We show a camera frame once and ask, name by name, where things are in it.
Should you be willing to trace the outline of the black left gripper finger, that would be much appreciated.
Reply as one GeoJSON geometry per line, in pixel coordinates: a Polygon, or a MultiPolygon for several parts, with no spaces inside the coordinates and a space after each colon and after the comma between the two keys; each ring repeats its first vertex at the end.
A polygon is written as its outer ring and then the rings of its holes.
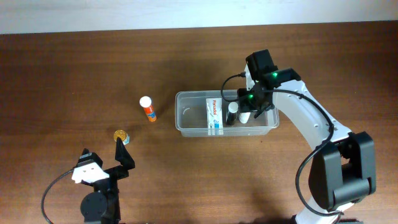
{"type": "Polygon", "coordinates": [[[120,164],[127,170],[134,169],[136,167],[134,159],[128,153],[120,137],[117,137],[116,139],[115,160],[120,162],[120,164]]]}
{"type": "Polygon", "coordinates": [[[100,168],[102,168],[103,161],[95,152],[90,152],[89,149],[84,148],[81,156],[76,164],[77,167],[85,166],[87,164],[96,163],[100,168]]]}

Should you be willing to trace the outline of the small gold-lidded jar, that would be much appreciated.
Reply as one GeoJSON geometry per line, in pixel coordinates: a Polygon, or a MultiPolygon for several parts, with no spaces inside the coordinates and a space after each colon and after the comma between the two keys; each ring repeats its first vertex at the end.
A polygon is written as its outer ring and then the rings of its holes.
{"type": "Polygon", "coordinates": [[[124,145],[127,145],[129,143],[129,135],[122,129],[115,131],[113,138],[115,142],[118,140],[118,138],[120,138],[124,145]]]}

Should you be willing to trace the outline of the white spray bottle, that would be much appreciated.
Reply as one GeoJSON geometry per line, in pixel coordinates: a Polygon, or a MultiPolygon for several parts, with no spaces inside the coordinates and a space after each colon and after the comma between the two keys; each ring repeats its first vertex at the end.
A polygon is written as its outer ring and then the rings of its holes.
{"type": "Polygon", "coordinates": [[[246,124],[249,121],[251,112],[240,112],[238,118],[242,124],[246,124]]]}

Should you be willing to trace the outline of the black bottle white cap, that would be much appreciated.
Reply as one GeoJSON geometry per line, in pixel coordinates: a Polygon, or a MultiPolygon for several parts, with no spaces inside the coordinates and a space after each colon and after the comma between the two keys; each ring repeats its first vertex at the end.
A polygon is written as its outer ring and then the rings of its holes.
{"type": "Polygon", "coordinates": [[[239,110],[239,105],[237,104],[237,102],[231,102],[228,105],[228,110],[226,112],[226,124],[228,126],[232,126],[237,117],[238,117],[238,110],[239,110]]]}

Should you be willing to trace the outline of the white blue medicine box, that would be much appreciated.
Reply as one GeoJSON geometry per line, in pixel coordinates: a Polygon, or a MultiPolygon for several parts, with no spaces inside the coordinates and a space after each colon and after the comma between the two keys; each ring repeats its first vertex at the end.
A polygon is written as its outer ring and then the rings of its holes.
{"type": "Polygon", "coordinates": [[[223,135],[222,98],[207,98],[207,126],[209,136],[223,135]]]}

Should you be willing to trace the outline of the orange effervescent tablet tube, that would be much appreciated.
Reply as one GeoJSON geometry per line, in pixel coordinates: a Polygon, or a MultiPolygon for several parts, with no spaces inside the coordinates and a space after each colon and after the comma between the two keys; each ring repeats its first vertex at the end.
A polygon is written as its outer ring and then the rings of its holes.
{"type": "Polygon", "coordinates": [[[157,120],[154,108],[152,106],[152,99],[149,96],[143,96],[139,100],[139,104],[143,107],[144,112],[150,122],[157,120]]]}

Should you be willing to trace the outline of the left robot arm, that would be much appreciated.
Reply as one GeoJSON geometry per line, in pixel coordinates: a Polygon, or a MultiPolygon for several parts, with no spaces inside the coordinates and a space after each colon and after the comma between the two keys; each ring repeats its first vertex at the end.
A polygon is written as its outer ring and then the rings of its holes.
{"type": "Polygon", "coordinates": [[[72,180],[93,188],[81,201],[80,212],[84,223],[118,224],[121,220],[118,180],[129,173],[122,165],[104,170],[102,164],[100,157],[88,149],[78,159],[72,180]]]}

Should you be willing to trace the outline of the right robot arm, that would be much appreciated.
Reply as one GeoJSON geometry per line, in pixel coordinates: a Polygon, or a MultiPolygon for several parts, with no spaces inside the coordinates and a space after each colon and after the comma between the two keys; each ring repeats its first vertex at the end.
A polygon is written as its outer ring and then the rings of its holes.
{"type": "Polygon", "coordinates": [[[175,95],[175,126],[185,137],[263,136],[285,114],[310,146],[311,198],[289,223],[342,223],[346,209],[376,189],[374,141],[354,133],[328,113],[292,68],[280,69],[270,52],[246,58],[244,88],[181,91],[175,95]]]}

